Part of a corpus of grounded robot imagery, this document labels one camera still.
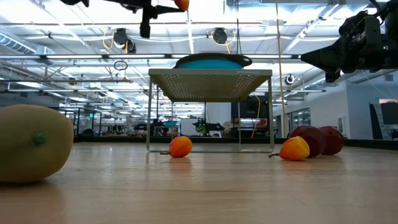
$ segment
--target white wall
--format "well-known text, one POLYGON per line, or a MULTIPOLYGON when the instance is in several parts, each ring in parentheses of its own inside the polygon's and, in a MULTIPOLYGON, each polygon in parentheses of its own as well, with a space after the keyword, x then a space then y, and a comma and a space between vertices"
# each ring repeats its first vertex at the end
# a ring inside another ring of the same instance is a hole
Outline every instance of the white wall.
POLYGON ((231 121, 231 103, 207 103, 206 120, 208 123, 220 123, 231 121))
POLYGON ((347 82, 351 138, 373 139, 369 104, 378 105, 379 99, 398 98, 398 82, 395 81, 398 75, 394 75, 394 82, 384 82, 384 78, 379 77, 360 84, 351 83, 358 78, 347 82))
MULTIPOLYGON (((346 135, 350 138, 346 82, 343 81, 336 87, 327 87, 325 90, 326 92, 324 93, 309 93, 305 96, 304 101, 288 101, 285 113, 310 108, 311 125, 315 127, 337 126, 338 118, 344 116, 346 120, 346 135)), ((274 108, 274 116, 281 114, 281 106, 274 108)))
POLYGON ((17 104, 59 107, 58 100, 51 96, 39 96, 37 93, 27 93, 27 97, 21 97, 18 93, 0 94, 0 107, 17 104))

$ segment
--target perforated metal tabletop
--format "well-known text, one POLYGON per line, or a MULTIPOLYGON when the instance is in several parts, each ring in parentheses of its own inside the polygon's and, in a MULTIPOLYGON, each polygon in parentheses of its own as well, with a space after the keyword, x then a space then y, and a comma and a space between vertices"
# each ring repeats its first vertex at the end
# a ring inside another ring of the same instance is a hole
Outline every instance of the perforated metal tabletop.
POLYGON ((149 69, 149 76, 173 102, 239 102, 272 70, 149 69))

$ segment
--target metal frame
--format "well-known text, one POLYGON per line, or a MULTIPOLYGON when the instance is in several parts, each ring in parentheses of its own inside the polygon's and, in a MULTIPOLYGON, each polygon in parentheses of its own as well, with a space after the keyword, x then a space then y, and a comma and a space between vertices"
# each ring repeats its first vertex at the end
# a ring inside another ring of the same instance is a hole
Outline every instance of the metal frame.
MULTIPOLYGON (((269 117, 272 120, 274 115, 273 115, 273 107, 272 107, 272 71, 271 73, 267 73, 269 70, 253 70, 256 71, 254 73, 243 73, 243 72, 235 72, 235 75, 262 75, 267 77, 267 81, 268 81, 268 92, 269 92, 269 117)), ((233 73, 234 71, 232 70, 219 70, 218 73, 233 73)), ((205 73, 205 70, 195 70, 195 75, 203 75, 205 73)), ((146 148, 148 150, 148 152, 167 152, 168 150, 151 150, 150 149, 150 113, 151 113, 151 106, 152 106, 152 76, 151 76, 151 72, 149 72, 149 102, 148 102, 148 116, 147 116, 147 139, 146 139, 146 148)), ((174 112, 174 107, 173 107, 174 101, 172 101, 172 121, 173 121, 173 112, 174 112)), ((242 139, 241 139, 241 111, 240 111, 240 101, 238 102, 238 117, 239 117, 239 150, 238 151, 192 151, 192 152, 210 152, 210 153, 272 153, 274 150, 274 123, 273 122, 269 122, 269 136, 270 136, 270 146, 271 146, 271 150, 270 151, 255 151, 255 150, 243 150, 241 147, 241 143, 242 143, 242 139)))

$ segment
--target ventilation duct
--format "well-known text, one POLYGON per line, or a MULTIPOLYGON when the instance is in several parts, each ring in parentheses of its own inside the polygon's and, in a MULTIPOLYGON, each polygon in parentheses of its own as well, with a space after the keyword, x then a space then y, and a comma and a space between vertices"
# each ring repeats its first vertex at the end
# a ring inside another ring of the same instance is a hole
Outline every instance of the ventilation duct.
MULTIPOLYGON (((0 45, 15 50, 16 52, 19 52, 21 54, 37 54, 37 55, 55 54, 55 52, 48 47, 31 44, 31 43, 25 43, 17 36, 7 33, 3 30, 0 31, 0 45)), ((53 63, 49 60, 35 60, 35 61, 39 63, 45 63, 47 65, 51 65, 53 63)))
POLYGON ((34 48, 23 44, 21 41, 17 40, 17 37, 5 33, 4 31, 0 32, 0 44, 16 50, 22 54, 36 54, 36 50, 34 48))

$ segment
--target pole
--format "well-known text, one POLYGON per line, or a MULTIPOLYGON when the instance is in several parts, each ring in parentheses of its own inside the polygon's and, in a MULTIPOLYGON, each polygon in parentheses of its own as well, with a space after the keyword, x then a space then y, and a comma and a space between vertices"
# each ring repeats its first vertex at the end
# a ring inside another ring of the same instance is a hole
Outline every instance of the pole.
POLYGON ((79 125, 80 125, 80 108, 77 111, 77 128, 76 128, 76 135, 79 135, 79 125))
MULTIPOLYGON (((174 105, 173 105, 173 101, 172 101, 172 124, 173 124, 173 114, 174 114, 174 105)), ((173 132, 174 132, 174 127, 173 126, 171 127, 171 130, 172 130, 171 136, 172 136, 172 141, 173 141, 173 132)))
POLYGON ((206 114, 207 114, 207 103, 205 102, 205 122, 206 122, 206 114))
POLYGON ((159 119, 159 86, 156 86, 156 119, 159 119))
POLYGON ((99 112, 99 136, 101 137, 102 135, 102 112, 99 112))
POLYGON ((91 130, 93 130, 93 137, 94 137, 94 117, 95 117, 95 111, 93 111, 93 117, 91 120, 91 130))
POLYGON ((149 151, 150 142, 150 106, 152 104, 152 78, 149 77, 149 94, 148 94, 148 120, 147 120, 147 150, 149 151))
POLYGON ((271 144, 271 149, 274 150, 274 112, 272 107, 272 81, 271 78, 268 79, 268 106, 269 106, 269 140, 271 144))
POLYGON ((241 102, 238 103, 238 119, 239 119, 239 146, 242 143, 241 138, 241 102))
POLYGON ((76 125, 76 112, 73 112, 73 132, 75 132, 75 125, 76 125))

